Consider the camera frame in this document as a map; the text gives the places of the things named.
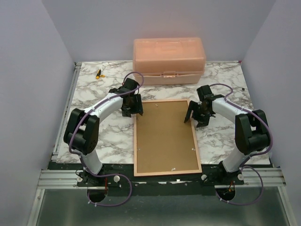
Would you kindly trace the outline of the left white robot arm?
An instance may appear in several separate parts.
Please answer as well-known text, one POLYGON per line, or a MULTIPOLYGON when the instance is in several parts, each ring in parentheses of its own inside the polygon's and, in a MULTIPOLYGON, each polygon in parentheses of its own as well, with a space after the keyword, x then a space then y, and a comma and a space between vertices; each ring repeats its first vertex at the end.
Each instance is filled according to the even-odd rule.
POLYGON ((83 169, 89 173, 89 182, 94 186, 104 182, 101 172, 103 164, 95 150, 99 126, 117 110, 122 111, 123 117, 143 115, 142 98, 138 93, 141 86, 137 81, 125 78, 122 85, 110 89, 104 99, 84 110, 75 108, 69 116, 63 141, 68 145, 69 152, 79 157, 83 169))

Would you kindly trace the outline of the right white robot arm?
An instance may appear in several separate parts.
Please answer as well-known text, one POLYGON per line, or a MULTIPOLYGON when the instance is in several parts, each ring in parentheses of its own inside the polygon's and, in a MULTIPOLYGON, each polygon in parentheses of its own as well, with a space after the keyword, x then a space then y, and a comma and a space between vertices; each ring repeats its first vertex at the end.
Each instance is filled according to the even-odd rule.
POLYGON ((239 171, 250 158, 269 152, 273 145, 273 138, 268 126, 265 112, 250 110, 239 106, 227 97, 233 93, 215 95, 211 91, 212 85, 204 85, 197 89, 199 102, 190 101, 184 122, 193 118, 197 127, 206 127, 210 118, 219 114, 235 124, 235 145, 231 154, 220 162, 221 170, 217 171, 217 181, 223 185, 233 180, 233 173, 239 171))

